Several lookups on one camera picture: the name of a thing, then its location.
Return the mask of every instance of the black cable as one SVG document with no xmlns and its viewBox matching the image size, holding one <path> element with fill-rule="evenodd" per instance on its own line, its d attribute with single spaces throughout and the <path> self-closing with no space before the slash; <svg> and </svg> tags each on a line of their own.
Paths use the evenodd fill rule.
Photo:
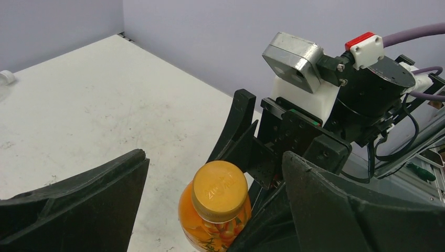
<svg viewBox="0 0 445 252">
<path fill-rule="evenodd" d="M 374 177 L 375 172 L 375 149 L 374 149 L 374 142 L 370 142 L 368 145 L 368 177 L 367 178 L 360 178 L 360 177 L 354 177 L 352 175 L 347 174 L 346 172 L 341 172 L 341 174 L 345 177 L 347 177 L 350 180 L 353 180 L 355 182 L 359 182 L 362 184 L 369 184 L 371 181 L 371 178 Z"/>
<path fill-rule="evenodd" d="M 388 173 L 388 174 L 385 174 L 385 175 L 383 175 L 383 176 L 381 176 L 381 177 L 378 177 L 377 179 L 378 179 L 378 180 L 382 180 L 382 179 L 384 179 L 384 178 L 386 178 L 386 177 L 389 177 L 389 176 L 393 175 L 394 173 L 400 171 L 400 169 L 402 169 L 402 168 L 405 166 L 405 164 L 406 164 L 406 162 L 403 163 L 403 165 L 402 165 L 401 167 L 397 168 L 395 171 L 390 172 L 390 173 Z"/>
<path fill-rule="evenodd" d="M 440 147 L 444 147 L 444 146 L 445 146 L 445 144 L 441 144 L 439 146 L 430 147 L 427 150 L 431 150 L 431 149 L 434 149 L 434 148 L 440 148 Z"/>
<path fill-rule="evenodd" d="M 385 162 L 390 162 L 396 159 L 401 158 L 403 155 L 405 155 L 409 149 L 411 148 L 412 144 L 414 143 L 414 141 L 416 140 L 417 136 L 419 135 L 419 124 L 417 123 L 416 119 L 411 115 L 411 113 L 408 111 L 408 108 L 406 107 L 406 101 L 408 99 L 408 96 L 405 96 L 403 103 L 402 103 L 402 109 L 403 111 L 406 113 L 406 115 L 411 119 L 412 123 L 414 124 L 414 136 L 411 138 L 411 140 L 409 140 L 409 142 L 399 151 L 397 151 L 396 153 L 390 154 L 390 155 L 386 155 L 386 156 L 379 156 L 379 155 L 375 155 L 376 158 L 380 161 L 385 161 Z"/>
</svg>

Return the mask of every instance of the cable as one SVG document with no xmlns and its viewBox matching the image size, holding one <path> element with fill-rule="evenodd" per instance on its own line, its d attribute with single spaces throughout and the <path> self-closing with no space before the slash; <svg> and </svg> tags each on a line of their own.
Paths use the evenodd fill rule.
<svg viewBox="0 0 445 252">
<path fill-rule="evenodd" d="M 383 37 L 383 47 L 393 46 L 416 38 L 439 34 L 445 34 L 445 23 L 420 26 L 385 36 Z"/>
<path fill-rule="evenodd" d="M 420 93 L 414 91 L 409 93 L 409 95 L 412 97 L 419 98 L 421 100 L 445 102 L 445 96 L 435 96 L 433 94 Z"/>
<path fill-rule="evenodd" d="M 382 180 L 382 179 L 384 179 L 384 178 L 386 178 L 386 177 L 389 177 L 389 176 L 393 175 L 394 173 L 400 171 L 400 169 L 402 169 L 402 168 L 405 166 L 405 164 L 406 164 L 406 162 L 403 163 L 403 165 L 401 165 L 401 167 L 397 168 L 395 171 L 390 172 L 390 173 L 388 173 L 388 174 L 385 174 L 385 175 L 383 175 L 383 176 L 381 176 L 381 177 L 378 177 L 377 179 L 378 179 L 378 180 Z"/>
<path fill-rule="evenodd" d="M 371 178 L 374 177 L 374 171 L 375 171 L 375 149 L 373 141 L 370 142 L 368 145 L 368 177 L 367 178 L 360 178 L 360 177 L 354 177 L 352 175 L 347 174 L 346 172 L 341 172 L 341 174 L 345 177 L 347 177 L 350 180 L 353 180 L 355 182 L 359 182 L 362 184 L 369 184 L 371 181 Z"/>
<path fill-rule="evenodd" d="M 409 151 L 412 144 L 414 143 L 417 136 L 419 135 L 419 124 L 417 123 L 416 119 L 411 115 L 411 113 L 408 111 L 408 108 L 406 107 L 407 99 L 408 99 L 408 96 L 405 96 L 403 103 L 402 103 L 402 109 L 406 113 L 406 115 L 411 119 L 412 123 L 414 124 L 414 136 L 411 138 L 411 140 L 409 140 L 409 142 L 402 149 L 400 149 L 396 153 L 393 153 L 393 154 L 390 154 L 387 156 L 379 156 L 376 154 L 375 157 L 380 161 L 390 162 L 392 160 L 401 158 L 403 155 L 405 155 Z M 378 145 L 380 145 L 380 143 L 377 143 L 377 145 L 376 145 L 376 152 L 377 152 Z"/>
<path fill-rule="evenodd" d="M 427 150 L 431 150 L 431 149 L 434 149 L 434 148 L 440 148 L 440 147 L 444 147 L 444 146 L 445 146 L 445 144 L 441 144 L 439 146 L 430 147 Z"/>
<path fill-rule="evenodd" d="M 419 75 L 419 74 L 422 74 L 424 72 L 431 72 L 431 71 L 437 71 L 436 75 L 439 75 L 439 74 L 441 74 L 443 72 L 443 67 L 435 66 L 435 67 L 421 68 L 421 69 L 412 71 L 412 74 L 413 75 Z"/>
</svg>

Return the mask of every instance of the plastic bottle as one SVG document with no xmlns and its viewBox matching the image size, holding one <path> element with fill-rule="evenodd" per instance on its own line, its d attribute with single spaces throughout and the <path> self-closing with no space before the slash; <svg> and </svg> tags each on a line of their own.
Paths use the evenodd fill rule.
<svg viewBox="0 0 445 252">
<path fill-rule="evenodd" d="M 198 251 L 224 252 L 250 219 L 247 181 L 226 161 L 205 164 L 179 200 L 179 221 Z"/>
</svg>

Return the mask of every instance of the table surface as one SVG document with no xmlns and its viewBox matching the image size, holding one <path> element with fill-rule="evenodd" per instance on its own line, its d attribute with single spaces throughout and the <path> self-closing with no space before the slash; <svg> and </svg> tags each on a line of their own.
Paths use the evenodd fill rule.
<svg viewBox="0 0 445 252">
<path fill-rule="evenodd" d="M 0 198 L 140 148 L 151 162 L 128 251 L 195 251 L 177 204 L 219 138 L 230 96 L 118 35 L 15 75 L 0 102 Z"/>
</svg>

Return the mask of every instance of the yellow bottle cap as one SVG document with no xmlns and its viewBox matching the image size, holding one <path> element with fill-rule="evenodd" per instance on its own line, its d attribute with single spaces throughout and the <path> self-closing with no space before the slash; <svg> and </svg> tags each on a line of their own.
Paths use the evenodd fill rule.
<svg viewBox="0 0 445 252">
<path fill-rule="evenodd" d="M 192 203 L 206 221 L 223 223 L 235 218 L 246 198 L 246 177 L 229 162 L 209 162 L 198 170 L 193 179 Z"/>
</svg>

